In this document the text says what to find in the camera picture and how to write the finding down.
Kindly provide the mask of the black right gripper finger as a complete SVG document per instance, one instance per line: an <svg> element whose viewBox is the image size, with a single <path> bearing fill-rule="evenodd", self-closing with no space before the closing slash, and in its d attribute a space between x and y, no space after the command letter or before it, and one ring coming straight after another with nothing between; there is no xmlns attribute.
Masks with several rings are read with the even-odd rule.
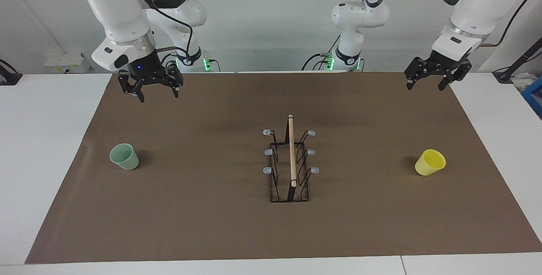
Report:
<svg viewBox="0 0 542 275"><path fill-rule="evenodd" d="M175 98L179 97L180 88L184 84L182 73L174 64L164 67L163 85L169 87Z"/></svg>
<svg viewBox="0 0 542 275"><path fill-rule="evenodd" d="M147 84L147 77L137 76L128 71L119 71L118 81L125 94L132 94L144 103L145 97L141 90Z"/></svg>

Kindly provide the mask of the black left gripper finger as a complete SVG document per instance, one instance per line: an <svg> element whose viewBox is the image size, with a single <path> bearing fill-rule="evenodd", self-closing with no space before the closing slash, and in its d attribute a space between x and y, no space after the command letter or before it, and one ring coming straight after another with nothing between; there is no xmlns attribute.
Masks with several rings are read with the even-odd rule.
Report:
<svg viewBox="0 0 542 275"><path fill-rule="evenodd" d="M452 67L443 66L440 68L443 72L443 79L439 83L439 90L443 91L452 82L460 82L472 68L469 60L463 60L461 63L453 64Z"/></svg>
<svg viewBox="0 0 542 275"><path fill-rule="evenodd" d="M422 80L429 76L426 70L426 62L420 57L415 57L404 71L407 79L406 87L412 90L418 80Z"/></svg>

